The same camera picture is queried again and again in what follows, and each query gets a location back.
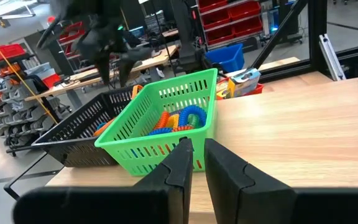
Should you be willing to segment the red bin shelf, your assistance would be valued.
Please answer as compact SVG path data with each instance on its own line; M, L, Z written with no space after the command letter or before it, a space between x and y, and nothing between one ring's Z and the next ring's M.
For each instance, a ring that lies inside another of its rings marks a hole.
M208 50L243 42L263 33L259 0L196 0Z
M58 40L67 57L75 55L72 45L75 40L79 39L85 33L83 22L76 22L64 28Z

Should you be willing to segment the blue storage bins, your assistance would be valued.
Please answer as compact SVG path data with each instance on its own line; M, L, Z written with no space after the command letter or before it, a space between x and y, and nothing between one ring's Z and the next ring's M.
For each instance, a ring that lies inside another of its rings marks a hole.
M243 44L230 45L210 50L206 57L213 63L218 63L227 72L242 70L245 61L242 52Z

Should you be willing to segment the green plastic basket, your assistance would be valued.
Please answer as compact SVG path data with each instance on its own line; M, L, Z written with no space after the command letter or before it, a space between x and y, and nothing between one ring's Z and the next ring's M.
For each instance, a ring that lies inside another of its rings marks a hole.
M181 139L191 139L193 168L204 170L204 141L214 138L216 124L215 68L147 84L97 138L104 149L133 176L143 176L167 157ZM206 124L192 130L149 136L164 111L180 114L196 105L207 113Z

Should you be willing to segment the black plastic basket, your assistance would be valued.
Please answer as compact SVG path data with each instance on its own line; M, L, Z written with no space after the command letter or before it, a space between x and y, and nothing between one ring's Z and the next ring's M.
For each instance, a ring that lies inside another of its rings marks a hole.
M114 166L117 162L100 147L94 133L117 117L131 102L133 87L100 93L47 131L32 147L44 150L66 167Z

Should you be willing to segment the long white bar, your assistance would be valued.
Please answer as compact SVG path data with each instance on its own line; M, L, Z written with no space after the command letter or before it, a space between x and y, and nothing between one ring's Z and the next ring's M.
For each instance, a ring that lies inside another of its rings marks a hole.
M328 66L331 78L335 82L346 80L346 76L327 34L319 35L319 46Z

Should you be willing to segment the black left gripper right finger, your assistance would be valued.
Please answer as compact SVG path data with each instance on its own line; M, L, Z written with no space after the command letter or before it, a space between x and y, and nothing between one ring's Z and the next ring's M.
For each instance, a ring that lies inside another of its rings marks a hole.
M295 191L215 141L204 163L218 224L290 224Z

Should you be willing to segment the green yellow cardboard box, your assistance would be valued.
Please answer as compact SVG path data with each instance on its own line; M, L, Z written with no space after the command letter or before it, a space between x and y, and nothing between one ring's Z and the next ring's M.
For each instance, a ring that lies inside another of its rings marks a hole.
M223 79L216 84L216 99L225 100L232 98L231 90L228 87L229 78Z
M232 98L244 96L256 89L260 72L256 68L245 70L232 76L228 82L228 90Z

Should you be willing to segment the wooden riser shelf black legs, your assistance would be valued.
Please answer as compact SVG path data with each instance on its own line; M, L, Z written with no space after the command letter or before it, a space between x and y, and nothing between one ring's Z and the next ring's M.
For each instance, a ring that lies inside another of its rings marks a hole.
M358 78L216 100L216 111L207 139L295 191L290 224L358 224ZM138 224L142 193L134 185L147 174L119 164L63 175L20 197L14 224ZM217 223L205 164L193 168L191 221Z

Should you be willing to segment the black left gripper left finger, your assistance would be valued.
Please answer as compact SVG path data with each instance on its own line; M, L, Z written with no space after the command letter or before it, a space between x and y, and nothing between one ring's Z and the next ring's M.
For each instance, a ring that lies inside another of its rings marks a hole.
M188 224L193 175L193 145L183 138L157 167L140 179L138 224Z

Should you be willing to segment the wooden desk grey legs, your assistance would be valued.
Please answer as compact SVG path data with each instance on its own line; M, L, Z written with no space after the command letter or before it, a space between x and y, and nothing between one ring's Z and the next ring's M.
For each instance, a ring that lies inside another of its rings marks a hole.
M167 63L170 59L169 55L172 56L177 51L178 46L171 45L168 47L168 50L161 50L160 55L143 60L141 65L132 69L131 74L129 75L129 83L140 83L140 81L146 80L160 80L157 73L157 66ZM82 105L82 102L75 90L99 82L102 82L102 79L99 77L98 70L88 70L71 76L68 84L54 86L43 93L27 97L25 101L38 100L49 95L67 94L67 97L72 105L75 108L79 108Z

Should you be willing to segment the red plastic basket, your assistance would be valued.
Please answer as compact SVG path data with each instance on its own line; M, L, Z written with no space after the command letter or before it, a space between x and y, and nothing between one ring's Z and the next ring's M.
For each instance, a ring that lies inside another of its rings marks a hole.
M257 84L256 88L246 94L244 94L243 96L248 96L248 95L256 95L256 94L260 94L262 93L262 90L263 90L263 85L262 84Z

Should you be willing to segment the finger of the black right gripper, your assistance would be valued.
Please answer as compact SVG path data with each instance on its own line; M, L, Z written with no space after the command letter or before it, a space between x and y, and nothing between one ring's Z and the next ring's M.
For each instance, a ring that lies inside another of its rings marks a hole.
M125 87L134 64L135 62L129 59L121 59L119 61L119 82L121 87Z
M103 83L109 85L109 57L102 57L99 59L99 74L101 75Z

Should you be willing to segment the grey bin storage rack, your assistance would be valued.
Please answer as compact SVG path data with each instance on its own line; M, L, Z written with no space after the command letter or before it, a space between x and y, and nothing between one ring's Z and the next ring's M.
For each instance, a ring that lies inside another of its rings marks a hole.
M57 80L53 69L37 64L21 45L0 45L0 138L7 153L14 156L29 149L70 111L53 95L25 101L49 90Z

